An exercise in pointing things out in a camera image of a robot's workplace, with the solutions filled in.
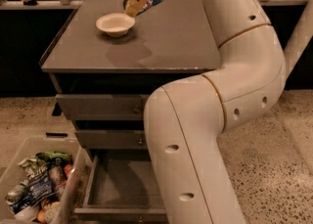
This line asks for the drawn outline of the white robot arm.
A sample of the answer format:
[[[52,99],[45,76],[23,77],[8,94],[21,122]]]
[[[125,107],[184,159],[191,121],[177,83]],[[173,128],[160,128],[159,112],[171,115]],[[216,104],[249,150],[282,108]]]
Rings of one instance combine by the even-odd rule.
[[[146,141],[169,224],[246,224],[217,138],[278,101],[285,56],[257,0],[202,4],[222,66],[153,92]]]

